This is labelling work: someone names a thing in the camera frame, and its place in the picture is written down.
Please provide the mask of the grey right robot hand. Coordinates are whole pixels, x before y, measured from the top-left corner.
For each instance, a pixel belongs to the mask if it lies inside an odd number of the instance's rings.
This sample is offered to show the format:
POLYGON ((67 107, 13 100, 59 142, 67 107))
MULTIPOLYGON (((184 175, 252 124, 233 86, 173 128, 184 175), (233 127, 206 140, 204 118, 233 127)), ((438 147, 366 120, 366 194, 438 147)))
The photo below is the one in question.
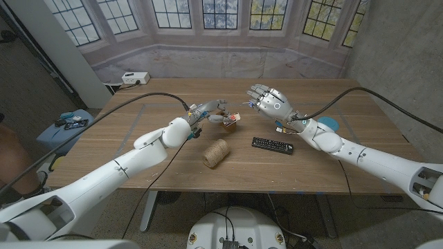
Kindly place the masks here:
POLYGON ((298 120, 301 114, 293 109, 287 97, 275 88, 255 84, 246 92, 250 96, 249 106, 261 116, 282 124, 286 123, 295 132, 303 132, 309 125, 308 120, 298 120))

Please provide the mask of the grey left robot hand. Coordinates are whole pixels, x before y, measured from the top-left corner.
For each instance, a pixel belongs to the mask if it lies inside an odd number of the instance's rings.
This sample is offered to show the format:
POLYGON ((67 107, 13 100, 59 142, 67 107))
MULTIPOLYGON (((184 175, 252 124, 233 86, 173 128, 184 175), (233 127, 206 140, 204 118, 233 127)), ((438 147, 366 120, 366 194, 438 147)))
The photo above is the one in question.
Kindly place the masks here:
POLYGON ((196 127, 203 119, 211 123, 230 126, 239 120, 239 114, 229 113, 226 109, 226 100, 211 100, 197 106, 193 106, 183 118, 191 127, 196 127))

